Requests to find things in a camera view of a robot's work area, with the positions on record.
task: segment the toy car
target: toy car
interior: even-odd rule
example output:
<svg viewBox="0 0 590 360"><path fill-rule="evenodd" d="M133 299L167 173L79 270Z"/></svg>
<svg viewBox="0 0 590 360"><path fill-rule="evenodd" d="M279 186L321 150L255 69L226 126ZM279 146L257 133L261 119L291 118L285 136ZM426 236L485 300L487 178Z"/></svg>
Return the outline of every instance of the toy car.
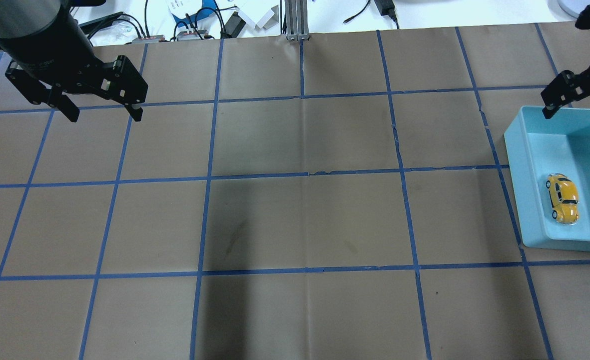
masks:
<svg viewBox="0 0 590 360"><path fill-rule="evenodd" d="M562 173L551 173L546 181L553 206L553 219L558 223L571 225L578 221L577 203L579 194L577 186Z"/></svg>

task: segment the white round object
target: white round object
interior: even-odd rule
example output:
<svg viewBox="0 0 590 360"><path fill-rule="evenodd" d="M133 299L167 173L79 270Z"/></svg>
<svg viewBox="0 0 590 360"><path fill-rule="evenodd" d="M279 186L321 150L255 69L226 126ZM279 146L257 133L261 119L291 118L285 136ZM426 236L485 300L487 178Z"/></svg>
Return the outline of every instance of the white round object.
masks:
<svg viewBox="0 0 590 360"><path fill-rule="evenodd" d="M579 13L582 12L587 6L590 5L590 0L558 0L559 6L564 9L565 12L574 16L579 17Z"/></svg>

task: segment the power adapter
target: power adapter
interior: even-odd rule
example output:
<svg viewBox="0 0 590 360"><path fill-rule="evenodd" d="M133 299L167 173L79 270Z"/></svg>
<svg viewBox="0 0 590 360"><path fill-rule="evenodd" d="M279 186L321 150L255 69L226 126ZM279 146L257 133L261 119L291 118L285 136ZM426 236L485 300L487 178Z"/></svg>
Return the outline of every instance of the power adapter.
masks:
<svg viewBox="0 0 590 360"><path fill-rule="evenodd" d="M391 19L393 19L398 29L399 22L397 21L397 14L395 14L395 3L393 3L393 0L375 0L375 5L377 5L379 14L381 16L389 16Z"/></svg>

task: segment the metal post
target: metal post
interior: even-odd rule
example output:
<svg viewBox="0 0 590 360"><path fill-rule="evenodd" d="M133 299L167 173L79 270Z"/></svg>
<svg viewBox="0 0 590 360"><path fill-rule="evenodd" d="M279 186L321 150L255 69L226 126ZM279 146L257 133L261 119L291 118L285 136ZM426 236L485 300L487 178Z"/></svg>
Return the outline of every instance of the metal post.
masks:
<svg viewBox="0 0 590 360"><path fill-rule="evenodd" d="M310 39L307 0L285 0L285 3L286 39L289 41Z"/></svg>

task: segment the light blue plastic bin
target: light blue plastic bin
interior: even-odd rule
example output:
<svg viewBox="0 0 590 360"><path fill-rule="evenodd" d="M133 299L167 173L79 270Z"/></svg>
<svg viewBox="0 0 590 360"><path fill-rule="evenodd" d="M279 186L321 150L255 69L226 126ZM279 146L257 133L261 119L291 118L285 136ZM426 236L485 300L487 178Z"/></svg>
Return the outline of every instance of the light blue plastic bin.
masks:
<svg viewBox="0 0 590 360"><path fill-rule="evenodd" d="M590 251L590 109L562 108L550 120L524 106L506 130L523 242L531 248ZM546 178L562 173L578 188L580 219L557 223Z"/></svg>

